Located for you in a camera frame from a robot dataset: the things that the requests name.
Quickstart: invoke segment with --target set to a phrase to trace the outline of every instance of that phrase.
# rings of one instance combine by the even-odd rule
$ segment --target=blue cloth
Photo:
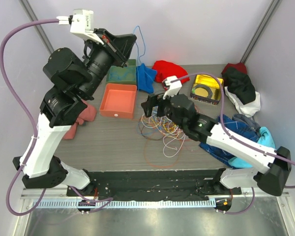
[[[258,144],[264,145],[266,147],[275,148],[274,140],[270,134],[270,131],[266,127],[261,127],[259,129],[260,138],[257,141]],[[245,162],[244,160],[241,160],[238,157],[233,157],[228,161],[228,163],[231,166],[234,166],[236,168],[251,168],[252,166]]]
[[[153,82],[155,79],[155,76],[157,74],[156,70],[152,70],[150,68],[147,68],[144,63],[137,66],[137,85],[138,90],[142,90],[148,93],[153,93]]]
[[[257,142],[259,139],[258,134],[247,124],[240,122],[240,121],[235,121],[227,117],[226,115],[223,115],[223,121],[229,130],[250,139],[251,141]],[[217,160],[223,162],[225,165],[228,165],[232,167],[232,165],[229,163],[229,160],[231,160],[234,155],[220,149],[217,147],[210,146],[208,144],[203,144],[200,143],[199,146],[210,153],[214,158]]]

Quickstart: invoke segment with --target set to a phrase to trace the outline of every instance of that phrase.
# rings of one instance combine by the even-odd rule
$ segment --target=green plastic tray
[[[129,59],[124,68],[113,65],[107,73],[106,83],[137,85],[136,60]]]

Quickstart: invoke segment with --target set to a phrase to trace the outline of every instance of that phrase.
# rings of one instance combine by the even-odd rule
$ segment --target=white cloth
[[[256,100],[246,105],[240,101],[240,99],[233,93],[228,92],[227,87],[225,87],[225,94],[228,96],[230,101],[235,105],[236,110],[247,117],[252,117],[256,112],[260,111],[260,93],[256,91]]]

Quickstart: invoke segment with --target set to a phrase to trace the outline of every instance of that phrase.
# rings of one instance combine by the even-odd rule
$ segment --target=gray cloth
[[[235,121],[240,121],[240,122],[244,122],[245,124],[247,124],[250,128],[252,128],[253,130],[256,131],[257,135],[259,137],[261,137],[259,130],[260,130],[260,125],[258,123],[256,123],[254,120],[252,120],[251,118],[248,118],[245,115],[242,114],[235,114],[233,115],[233,120]]]

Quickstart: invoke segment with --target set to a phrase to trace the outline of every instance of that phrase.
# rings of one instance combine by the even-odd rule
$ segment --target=reflective floor
[[[235,198],[230,211],[251,198]],[[26,236],[286,236],[275,197],[257,197],[244,214],[223,215],[212,208],[105,209],[81,215],[74,208],[36,209]]]

